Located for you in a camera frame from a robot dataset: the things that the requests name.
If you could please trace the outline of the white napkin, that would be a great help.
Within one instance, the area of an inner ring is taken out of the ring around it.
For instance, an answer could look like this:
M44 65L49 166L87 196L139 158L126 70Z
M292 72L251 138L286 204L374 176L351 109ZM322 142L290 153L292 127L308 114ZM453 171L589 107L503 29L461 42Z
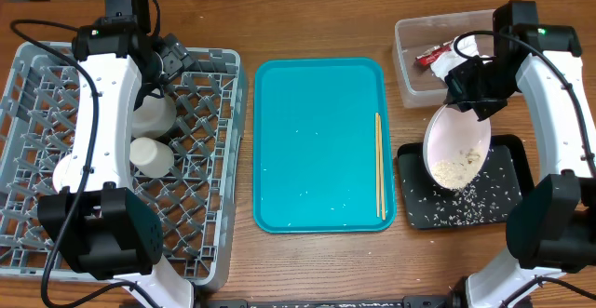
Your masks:
M463 54L474 57L479 54L478 45L474 36L468 36L463 38L457 45L458 50ZM442 52L438 58L430 64L432 73L445 81L445 77L455 67L466 61L465 58L461 57L454 51L454 40L449 44L449 49Z

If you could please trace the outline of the red sauce packet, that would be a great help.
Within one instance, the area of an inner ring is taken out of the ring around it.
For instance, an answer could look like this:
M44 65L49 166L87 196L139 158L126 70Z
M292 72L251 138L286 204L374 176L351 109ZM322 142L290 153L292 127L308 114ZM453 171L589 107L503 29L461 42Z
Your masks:
M445 42L441 45L437 45L429 48L421 55L415 58L414 64L423 68L429 67L434 63L442 54L452 49L452 41Z

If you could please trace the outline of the white paper cup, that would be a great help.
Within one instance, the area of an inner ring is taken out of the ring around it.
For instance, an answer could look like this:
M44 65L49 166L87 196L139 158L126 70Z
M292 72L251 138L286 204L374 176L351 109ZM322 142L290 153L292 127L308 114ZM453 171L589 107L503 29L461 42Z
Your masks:
M141 137L130 143L129 160L143 175L155 179L169 173L174 154L168 145Z

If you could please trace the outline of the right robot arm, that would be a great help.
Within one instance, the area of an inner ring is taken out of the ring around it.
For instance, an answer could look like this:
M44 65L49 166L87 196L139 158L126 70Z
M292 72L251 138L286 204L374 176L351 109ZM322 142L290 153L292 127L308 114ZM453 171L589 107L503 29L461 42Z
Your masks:
M508 214L507 246L462 278L449 307L514 307L545 283L595 263L595 124L571 26L540 23L534 1L493 13L491 58L466 56L446 76L446 103L485 120L520 92L530 111L540 182Z

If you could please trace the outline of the grey round bowl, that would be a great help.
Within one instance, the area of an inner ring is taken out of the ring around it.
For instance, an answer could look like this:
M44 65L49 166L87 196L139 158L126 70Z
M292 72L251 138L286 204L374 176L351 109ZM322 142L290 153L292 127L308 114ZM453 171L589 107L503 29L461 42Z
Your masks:
M163 98L147 96L132 113L131 134L134 138L157 139L166 134L176 120L176 106L167 95Z

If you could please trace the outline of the small white round plate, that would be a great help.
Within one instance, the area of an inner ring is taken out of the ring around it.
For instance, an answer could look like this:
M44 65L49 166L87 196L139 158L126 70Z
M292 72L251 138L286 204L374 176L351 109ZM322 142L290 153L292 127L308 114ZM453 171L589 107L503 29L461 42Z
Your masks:
M63 187L68 187L67 173L71 162L71 155L64 156L55 166L52 173L52 185L54 190L59 193Z

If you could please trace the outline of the large white plate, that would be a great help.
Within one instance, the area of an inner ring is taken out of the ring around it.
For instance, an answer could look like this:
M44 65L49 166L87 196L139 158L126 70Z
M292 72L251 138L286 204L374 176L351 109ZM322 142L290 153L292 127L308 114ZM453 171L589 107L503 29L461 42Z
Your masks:
M440 187L462 190L479 174L492 137L489 119L478 121L473 111L441 106L432 116L423 141L423 160Z

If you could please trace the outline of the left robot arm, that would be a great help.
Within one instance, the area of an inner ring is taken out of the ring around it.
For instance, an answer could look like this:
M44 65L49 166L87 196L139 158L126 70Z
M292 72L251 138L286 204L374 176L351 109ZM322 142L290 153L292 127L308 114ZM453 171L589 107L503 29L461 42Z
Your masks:
M164 256L160 220L133 192L129 162L135 110L163 98L193 64L173 35L160 35L159 14L156 0L105 0L104 16L78 28L69 58L80 83L73 149L37 215L51 257L74 272L150 307L190 307L193 285Z

